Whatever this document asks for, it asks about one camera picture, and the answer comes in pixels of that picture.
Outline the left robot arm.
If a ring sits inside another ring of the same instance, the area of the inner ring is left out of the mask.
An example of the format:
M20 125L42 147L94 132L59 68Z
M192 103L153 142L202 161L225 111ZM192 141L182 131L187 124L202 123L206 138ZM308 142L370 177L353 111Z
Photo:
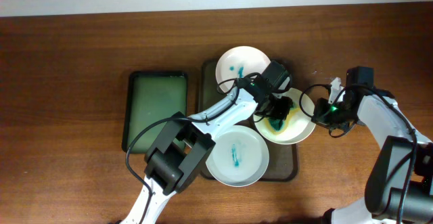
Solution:
M217 138L253 114L283 120L292 100L276 96L274 86L259 77L235 79L232 90L209 109L185 116L178 112L153 122L132 140L126 150L129 158L135 144L151 129L162 125L145 153L145 175L129 172L142 189L123 223L155 223L168 201L185 190L198 176L217 144Z

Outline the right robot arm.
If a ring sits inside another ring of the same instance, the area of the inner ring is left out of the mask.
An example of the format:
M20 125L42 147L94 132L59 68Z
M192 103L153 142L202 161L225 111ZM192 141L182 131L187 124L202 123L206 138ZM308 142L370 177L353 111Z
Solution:
M432 140L409 122L390 92L346 87L335 99L318 99L312 119L344 133L364 125L380 147L364 196L329 209L322 223L432 222Z

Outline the green and yellow sponge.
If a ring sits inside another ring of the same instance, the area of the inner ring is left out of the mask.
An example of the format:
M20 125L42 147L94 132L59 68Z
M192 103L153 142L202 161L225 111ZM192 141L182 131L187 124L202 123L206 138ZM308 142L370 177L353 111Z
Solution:
M296 113L296 109L291 108L288 115L286 116L286 118L284 120L268 118L267 119L268 124L269 124L270 128L272 130L274 130L275 132L282 132L288 127L288 125L289 125L293 115L295 115L295 113Z

